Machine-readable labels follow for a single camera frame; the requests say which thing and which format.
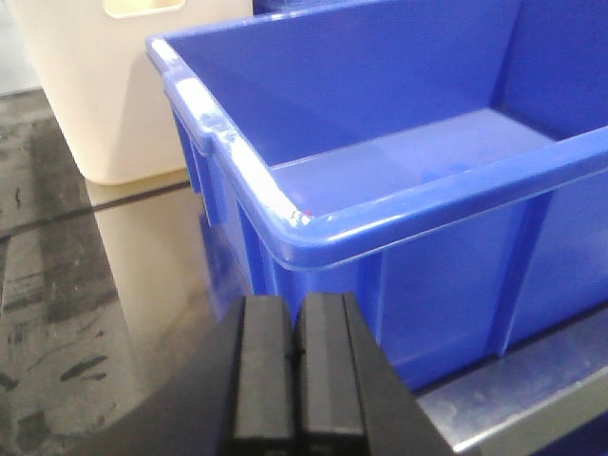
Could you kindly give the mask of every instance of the cream plastic bin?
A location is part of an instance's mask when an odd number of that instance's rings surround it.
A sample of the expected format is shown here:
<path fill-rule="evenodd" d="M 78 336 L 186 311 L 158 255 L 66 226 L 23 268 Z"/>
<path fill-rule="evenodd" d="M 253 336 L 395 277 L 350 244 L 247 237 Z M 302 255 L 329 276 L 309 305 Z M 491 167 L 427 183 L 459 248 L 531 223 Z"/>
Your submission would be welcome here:
<path fill-rule="evenodd" d="M 251 0 L 7 0 L 81 173 L 118 184 L 184 167 L 151 33 L 251 15 Z"/>

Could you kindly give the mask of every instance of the bin handle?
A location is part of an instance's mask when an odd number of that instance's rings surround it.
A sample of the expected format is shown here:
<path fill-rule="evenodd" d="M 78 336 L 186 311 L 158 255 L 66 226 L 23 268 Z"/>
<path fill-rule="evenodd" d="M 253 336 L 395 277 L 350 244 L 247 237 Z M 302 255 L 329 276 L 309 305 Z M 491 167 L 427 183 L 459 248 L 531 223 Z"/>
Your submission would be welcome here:
<path fill-rule="evenodd" d="M 105 13 L 113 19 L 129 19 L 182 10 L 187 0 L 103 0 Z"/>
<path fill-rule="evenodd" d="M 146 45 L 148 56 L 162 74 L 172 107 L 198 152 L 202 156 L 211 155 L 214 141 L 234 135 L 235 127 L 207 87 L 165 40 L 151 38 Z"/>

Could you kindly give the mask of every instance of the bin rim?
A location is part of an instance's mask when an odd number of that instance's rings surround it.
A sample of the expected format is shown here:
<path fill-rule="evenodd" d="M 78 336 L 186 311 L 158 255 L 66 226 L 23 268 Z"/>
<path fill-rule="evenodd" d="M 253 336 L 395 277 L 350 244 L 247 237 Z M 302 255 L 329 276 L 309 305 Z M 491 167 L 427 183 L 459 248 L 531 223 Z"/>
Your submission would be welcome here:
<path fill-rule="evenodd" d="M 608 126 L 604 126 L 329 214 L 309 215 L 297 208 L 255 148 L 168 42 L 377 1 L 265 14 L 146 40 L 148 56 L 161 73 L 171 105 L 198 152 L 217 162 L 262 242 L 283 267 L 333 267 L 608 169 Z"/>

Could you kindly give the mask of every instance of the shiny table surface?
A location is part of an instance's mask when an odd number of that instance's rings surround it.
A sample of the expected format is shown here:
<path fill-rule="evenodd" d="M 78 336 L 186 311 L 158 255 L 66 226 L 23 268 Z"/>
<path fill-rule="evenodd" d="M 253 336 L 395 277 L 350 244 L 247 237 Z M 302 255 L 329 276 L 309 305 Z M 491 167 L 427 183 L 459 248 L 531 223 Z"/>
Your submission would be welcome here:
<path fill-rule="evenodd" d="M 85 182 L 41 91 L 0 98 L 0 456 L 63 454 L 204 351 L 201 214 L 185 171 Z M 606 328 L 599 310 L 419 401 L 456 450 L 530 454 L 608 409 Z"/>

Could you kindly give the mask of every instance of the bin handle cutout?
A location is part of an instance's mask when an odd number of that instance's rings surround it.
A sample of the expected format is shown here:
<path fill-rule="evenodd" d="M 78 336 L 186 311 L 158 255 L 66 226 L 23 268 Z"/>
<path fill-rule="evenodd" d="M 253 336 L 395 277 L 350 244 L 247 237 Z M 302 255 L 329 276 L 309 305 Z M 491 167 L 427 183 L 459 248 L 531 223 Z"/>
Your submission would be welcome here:
<path fill-rule="evenodd" d="M 115 19 L 181 10 L 186 0 L 103 0 L 104 11 Z"/>

